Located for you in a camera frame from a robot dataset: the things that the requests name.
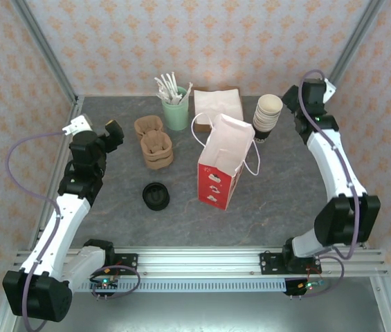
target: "stack of paper cups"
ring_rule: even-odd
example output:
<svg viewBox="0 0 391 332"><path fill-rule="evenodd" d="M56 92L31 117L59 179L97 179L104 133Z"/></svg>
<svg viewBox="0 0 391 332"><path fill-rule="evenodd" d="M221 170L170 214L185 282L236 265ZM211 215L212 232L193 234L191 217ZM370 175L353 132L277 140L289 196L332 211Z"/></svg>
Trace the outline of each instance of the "stack of paper cups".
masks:
<svg viewBox="0 0 391 332"><path fill-rule="evenodd" d="M275 127L283 102L276 95L262 95L253 116L255 142L263 143Z"/></svg>

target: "white napkin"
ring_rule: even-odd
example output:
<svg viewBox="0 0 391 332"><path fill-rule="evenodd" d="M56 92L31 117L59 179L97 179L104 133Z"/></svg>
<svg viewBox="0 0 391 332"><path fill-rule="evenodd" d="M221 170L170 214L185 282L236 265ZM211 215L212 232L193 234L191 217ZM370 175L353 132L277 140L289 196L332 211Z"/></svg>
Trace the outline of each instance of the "white napkin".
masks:
<svg viewBox="0 0 391 332"><path fill-rule="evenodd" d="M195 90L194 104L195 115L206 113L211 121L220 113L243 121L242 101L239 99L238 89L212 92ZM195 123L208 125L209 120L205 116L199 116Z"/></svg>

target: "plastic cup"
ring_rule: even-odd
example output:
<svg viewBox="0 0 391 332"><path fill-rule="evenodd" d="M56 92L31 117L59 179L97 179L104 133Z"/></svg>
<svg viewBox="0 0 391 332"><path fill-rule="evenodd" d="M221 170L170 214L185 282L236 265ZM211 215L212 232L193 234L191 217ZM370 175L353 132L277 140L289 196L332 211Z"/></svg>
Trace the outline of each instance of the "plastic cup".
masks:
<svg viewBox="0 0 391 332"><path fill-rule="evenodd" d="M178 86L178 92L183 97L187 91ZM180 105L169 105L161 100L165 112L166 127L171 130L183 130L189 125L189 98Z"/></svg>

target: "patterned wallpaper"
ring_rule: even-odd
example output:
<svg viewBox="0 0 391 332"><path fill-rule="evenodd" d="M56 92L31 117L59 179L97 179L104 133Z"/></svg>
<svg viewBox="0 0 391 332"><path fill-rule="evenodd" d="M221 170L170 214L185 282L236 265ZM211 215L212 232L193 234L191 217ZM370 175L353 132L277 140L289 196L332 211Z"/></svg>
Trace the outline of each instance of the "patterned wallpaper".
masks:
<svg viewBox="0 0 391 332"><path fill-rule="evenodd" d="M330 74L368 0L28 0L79 95L155 94L153 77L283 94Z"/></svg>
<svg viewBox="0 0 391 332"><path fill-rule="evenodd" d="M391 265L391 0L379 14L329 102L354 169L381 211L370 243Z"/></svg>
<svg viewBox="0 0 391 332"><path fill-rule="evenodd" d="M42 206L6 178L6 153L19 138L61 130L69 109L11 1L0 0L0 300L4 273L28 245ZM24 185L46 192L59 142L41 139L15 152L11 169Z"/></svg>

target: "bag handle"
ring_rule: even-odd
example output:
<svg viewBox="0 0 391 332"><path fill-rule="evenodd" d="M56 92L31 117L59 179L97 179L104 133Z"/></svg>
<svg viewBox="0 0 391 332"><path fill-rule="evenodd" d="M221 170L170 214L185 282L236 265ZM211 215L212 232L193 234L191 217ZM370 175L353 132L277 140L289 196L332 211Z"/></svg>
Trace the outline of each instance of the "bag handle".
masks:
<svg viewBox="0 0 391 332"><path fill-rule="evenodd" d="M197 137L197 135L195 135L195 132L194 132L194 123L195 123L195 120L200 116L204 114L205 116L208 117L209 119L209 123L210 123L210 127L213 128L213 124L212 124L212 121L210 120L209 116L206 114L206 113L198 113L195 117L194 117L194 120L192 120L192 124L190 125L190 130L192 131L192 135L194 136L194 138L197 140L198 143L200 143L201 145L203 145L203 147L206 146L206 144L203 144ZM260 163L261 163L261 160L260 160L260 153L258 152L258 148L257 148L257 144L255 143L255 140L252 140L252 143L253 143L253 146L255 147L255 151L257 152L257 157L258 157L258 166L257 166L257 172L254 173L251 171L251 169L249 168L248 164L246 163L246 161L244 161L244 166L246 166L247 170L249 171L249 173L251 173L252 175L254 176L257 176L258 173L260 172Z"/></svg>

